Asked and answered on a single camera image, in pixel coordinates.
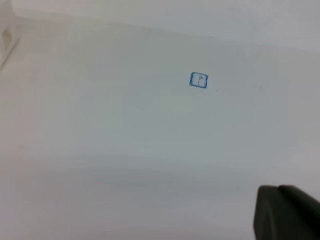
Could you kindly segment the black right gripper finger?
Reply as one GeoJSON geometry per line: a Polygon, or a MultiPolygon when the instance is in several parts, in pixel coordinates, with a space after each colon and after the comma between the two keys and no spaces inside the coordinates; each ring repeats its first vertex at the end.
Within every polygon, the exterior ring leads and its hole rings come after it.
{"type": "Polygon", "coordinates": [[[263,185],[253,229],[257,240],[318,240],[320,202],[293,185],[263,185]]]}

